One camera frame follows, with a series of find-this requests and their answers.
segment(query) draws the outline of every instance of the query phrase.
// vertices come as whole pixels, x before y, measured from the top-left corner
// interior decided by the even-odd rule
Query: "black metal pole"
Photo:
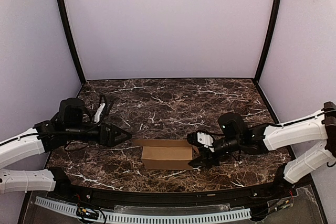
[[[81,84],[84,85],[86,83],[86,79],[85,79],[84,72],[83,72],[82,66],[80,64],[79,58],[78,58],[74,38],[72,37],[72,33],[71,33],[71,29],[70,29],[70,24],[69,24],[67,10],[65,8],[64,0],[57,0],[57,3],[58,3],[59,13],[61,15],[61,20],[62,20],[62,23],[63,23],[64,33],[65,33],[65,36],[67,38],[68,46],[69,46],[70,53],[71,53],[71,56],[72,56],[72,60],[75,64],[75,68],[76,68],[79,80],[80,80]]]
[[[265,38],[265,42],[264,42],[264,47],[263,47],[263,51],[261,52],[257,72],[256,72],[256,75],[254,77],[254,80],[256,82],[259,82],[261,74],[262,74],[264,66],[265,66],[269,46],[271,45],[271,41],[272,41],[272,36],[273,36],[274,28],[275,28],[275,23],[277,21],[279,6],[280,6],[280,0],[273,0],[273,6],[272,6],[271,16],[270,16],[269,23],[268,23],[268,28],[267,28],[266,38]]]

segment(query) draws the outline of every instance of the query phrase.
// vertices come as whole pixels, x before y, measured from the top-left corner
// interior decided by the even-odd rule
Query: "white arm segment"
[[[288,162],[284,170],[284,179],[294,184],[321,165],[336,160],[336,157],[325,149],[326,144],[327,140],[322,140],[297,159]]]
[[[317,115],[322,112],[323,111],[319,110],[314,114],[305,117],[309,118],[311,116],[315,116],[315,118],[306,120],[304,122],[295,123],[289,126],[285,127],[267,126],[264,132],[265,135],[264,143],[267,149],[269,151],[274,151],[280,147],[291,144],[297,144],[311,140],[327,139],[328,136],[326,128],[324,127],[324,124],[322,124],[324,116],[317,117]]]
[[[95,123],[98,123],[100,120],[100,115],[103,112],[103,109],[105,108],[105,103],[101,103],[99,108],[97,109],[96,113],[95,113],[95,117],[93,118],[93,121]]]
[[[37,133],[37,131],[36,129],[30,128],[26,132],[15,137],[20,137],[30,133]],[[19,138],[0,147],[0,169],[26,157],[44,152],[42,141],[37,139],[36,135],[24,137],[23,139]]]
[[[56,182],[51,171],[0,170],[0,194],[13,191],[53,191]]]
[[[215,152],[214,148],[212,147],[212,143],[214,142],[214,140],[210,135],[203,132],[198,132],[197,141],[203,144],[205,148],[209,148],[211,152]]]

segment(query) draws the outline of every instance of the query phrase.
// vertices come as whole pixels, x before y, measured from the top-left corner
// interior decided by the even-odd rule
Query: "wire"
[[[8,144],[10,142],[13,142],[15,140],[20,140],[21,138],[25,138],[25,137],[29,137],[29,136],[50,136],[50,135],[84,135],[92,130],[94,130],[96,127],[98,127],[99,125],[101,125],[101,123],[103,122],[106,114],[109,112],[109,110],[111,109],[111,107],[113,106],[113,102],[108,105],[107,103],[107,98],[105,97],[105,95],[101,95],[101,97],[104,99],[104,102],[106,103],[106,110],[103,111],[102,115],[101,115],[101,118],[100,120],[94,125],[92,126],[91,128],[85,130],[85,131],[82,131],[82,132],[67,132],[67,131],[57,131],[57,132],[37,132],[37,133],[29,133],[29,134],[25,134],[25,135],[22,135],[22,136],[17,136],[17,137],[14,137],[12,139],[9,139],[9,140],[6,140],[6,141],[3,141],[0,143],[0,146],[3,146],[5,144]]]
[[[86,147],[89,146],[89,144],[87,144],[87,145],[79,147],[77,149],[67,149],[67,147],[70,145],[70,143],[71,143],[71,141],[64,146],[64,151],[66,151],[66,152],[77,152],[77,151],[84,150]]]
[[[327,167],[329,167],[329,168],[334,167],[335,165],[336,165],[336,161],[332,165],[329,165],[329,162],[327,162]]]
[[[96,223],[94,220],[93,221],[91,221],[91,220],[86,220],[86,219],[84,219],[84,217],[80,217],[80,219],[78,218],[78,216],[76,215],[76,217],[77,217],[77,220],[80,222],[80,223],[83,223],[83,224],[94,224],[94,223]]]
[[[310,116],[310,117],[308,117],[308,118],[299,119],[299,120],[292,121],[292,122],[285,123],[285,124],[274,124],[274,123],[269,123],[268,125],[270,125],[270,126],[274,126],[274,127],[286,127],[286,126],[290,126],[290,125],[295,124],[295,123],[301,123],[301,122],[304,122],[304,121],[307,121],[307,120],[310,120],[310,119],[314,119],[315,117],[319,117],[319,116],[322,116],[322,115],[325,115],[325,114],[328,114],[328,113],[331,113],[331,112],[336,112],[336,110],[323,111],[323,112],[320,113],[320,114],[312,115],[312,116]]]
[[[242,151],[239,150],[238,157],[235,157],[232,153],[228,153],[229,156],[233,157],[235,161],[239,162],[240,161],[240,155]]]
[[[213,133],[213,132],[208,132],[208,131],[203,131],[203,130],[200,130],[200,131],[196,131],[197,132],[201,132],[201,133],[205,133],[205,134],[208,134],[210,136],[224,136],[223,133]]]
[[[291,200],[292,202],[294,202],[294,195],[293,195],[293,192],[292,192],[291,190],[289,190],[288,192],[289,192],[289,194],[290,194],[290,196],[291,196],[290,200]],[[268,215],[270,215],[270,214],[272,214],[272,213],[274,213],[274,212],[276,212],[276,211],[280,211],[280,210],[285,209],[285,207],[284,207],[284,208],[282,208],[282,207],[285,206],[286,204],[288,204],[290,200],[285,200],[282,204],[280,204],[280,205],[279,205],[278,207],[276,207],[274,210],[272,210],[272,211],[270,211],[270,212],[268,212],[268,213],[265,213],[265,214],[263,214],[263,215],[260,215],[261,213],[265,212],[266,210],[270,210],[273,206],[275,206],[275,205],[276,205],[277,203],[279,203],[281,200],[282,200],[282,199],[277,200],[275,203],[273,203],[272,205],[270,205],[268,208],[264,209],[263,211],[261,211],[261,212],[259,212],[259,213],[257,213],[257,214],[254,214],[253,217],[259,217],[259,218],[261,218],[261,217],[266,217],[266,216],[268,216]]]
[[[291,198],[290,198],[290,199],[294,201],[293,193],[292,193],[292,191],[291,191],[291,190],[289,190],[289,194],[290,194],[290,196],[291,196]]]
[[[74,196],[76,196],[76,197],[78,198],[78,200],[77,200],[77,206],[78,206],[78,207],[79,207],[79,203],[83,203],[84,205],[86,204],[86,205],[89,205],[89,206],[91,206],[91,207],[95,207],[95,208],[97,208],[97,209],[100,211],[100,213],[103,215],[103,218],[104,218],[104,223],[103,223],[103,224],[106,224],[107,218],[106,218],[106,215],[104,214],[104,212],[101,210],[101,208],[100,208],[100,207],[97,207],[97,206],[95,206],[95,205],[93,205],[93,204],[91,204],[91,203],[81,201],[81,200],[80,200],[80,196],[79,196],[79,194],[75,194],[75,195],[73,195],[71,199],[68,199],[68,198],[66,198],[66,197],[64,197],[64,196],[62,196],[62,195],[57,194],[57,193],[54,193],[54,194],[55,194],[56,196],[60,197],[60,198],[65,199],[66,201],[72,200],[72,198],[73,198]]]
[[[264,209],[263,211],[260,211],[259,213],[257,214],[254,214],[253,216],[254,217],[258,217],[259,214],[262,214],[263,212],[269,210],[271,207],[275,206],[277,203],[279,203],[282,199],[278,199],[276,202],[274,202],[273,204],[271,204],[269,207],[267,207],[266,209]]]

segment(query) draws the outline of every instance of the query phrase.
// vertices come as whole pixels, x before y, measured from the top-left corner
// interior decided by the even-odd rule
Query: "black frame edge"
[[[265,66],[265,62],[266,62],[266,58],[267,58],[267,55],[268,55],[269,47],[270,47],[271,41],[272,41],[272,36],[273,36],[275,24],[276,24],[276,21],[277,21],[279,6],[280,6],[280,0],[273,0],[272,11],[271,11],[271,15],[270,15],[270,18],[269,18],[269,23],[268,23],[268,28],[267,28],[267,32],[266,32],[265,42],[264,42],[263,50],[261,52],[261,56],[260,56],[258,68],[257,68],[257,71],[256,71],[256,75],[254,77],[256,82],[259,82],[261,74],[262,74],[264,66]]]
[[[76,95],[76,98],[79,97],[79,94],[80,94],[80,92],[82,92],[82,90],[83,90],[83,88],[84,88],[84,85],[85,85],[85,83],[81,85],[81,87],[80,87],[80,89],[79,89],[79,91],[78,91],[78,93],[77,93],[77,95]]]
[[[22,202],[20,214],[19,214],[19,219],[17,221],[18,224],[22,224],[25,220],[25,216],[26,216],[26,213],[27,213],[27,208],[28,208],[28,204],[29,204],[31,195],[32,195],[32,191],[28,191],[25,194],[25,197],[24,197],[23,202]]]
[[[274,112],[274,110],[273,110],[271,104],[270,104],[269,101],[267,100],[267,98],[266,98],[266,96],[265,96],[263,90],[261,89],[259,83],[258,83],[255,79],[252,79],[252,82],[253,82],[253,84],[255,85],[255,87],[256,87],[258,93],[260,94],[262,101],[263,101],[264,104],[266,105],[266,108],[267,108],[269,114],[271,115],[273,121],[274,121],[275,123],[280,123],[280,122],[279,122],[279,119],[278,119],[278,117],[277,117],[277,115],[275,114],[275,112]],[[286,148],[287,148],[287,150],[288,150],[288,153],[289,153],[289,155],[290,155],[290,158],[291,158],[292,160],[294,160],[296,157],[295,157],[295,154],[294,154],[294,151],[293,151],[292,147],[289,145],[289,146],[286,146]]]
[[[218,191],[202,191],[193,193],[135,193],[71,185],[71,190],[83,198],[83,202],[97,207],[113,209],[115,205],[146,207],[195,207],[229,203],[231,207],[259,207],[269,199],[254,200],[253,193],[269,188],[271,183],[244,188],[223,189]],[[48,192],[48,197],[64,199],[57,192]]]
[[[316,202],[317,202],[317,205],[319,207],[319,210],[320,210],[320,214],[321,214],[321,217],[322,217],[322,220],[323,220],[323,223],[325,224],[328,224],[328,220],[327,220],[327,217],[326,217],[326,213],[324,212],[324,208],[322,206],[322,202],[321,202],[321,198],[320,198],[320,195],[319,193],[317,192],[317,189],[316,189],[316,185],[315,185],[315,182],[312,178],[312,176],[309,174],[310,176],[310,179],[311,179],[311,183],[310,183],[310,186],[313,190],[313,193],[314,193],[314,196],[316,198]]]
[[[68,46],[69,46],[69,49],[70,49],[71,57],[72,57],[72,60],[74,62],[73,64],[75,64],[77,75],[78,75],[78,78],[79,78],[81,84],[84,85],[86,83],[86,79],[85,79],[85,76],[84,76],[82,66],[81,66],[80,61],[79,61],[79,57],[78,57],[78,54],[77,54],[74,38],[73,38],[72,33],[71,33],[70,23],[69,23],[69,19],[68,19],[68,15],[67,15],[67,10],[66,10],[66,7],[65,7],[65,2],[64,2],[64,0],[57,0],[57,4],[58,4],[58,9],[59,9],[59,13],[60,13],[60,16],[61,16],[62,24],[63,24],[64,33],[65,33],[65,36],[67,38]]]

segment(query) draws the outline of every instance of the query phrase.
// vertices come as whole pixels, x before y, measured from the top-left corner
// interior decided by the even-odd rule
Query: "red wire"
[[[79,206],[80,196],[79,196],[79,194],[76,194],[76,196],[77,196],[77,198],[78,198],[77,206]]]
[[[293,193],[292,193],[291,190],[289,190],[289,194],[290,194],[290,196],[291,196],[291,200],[293,200]]]

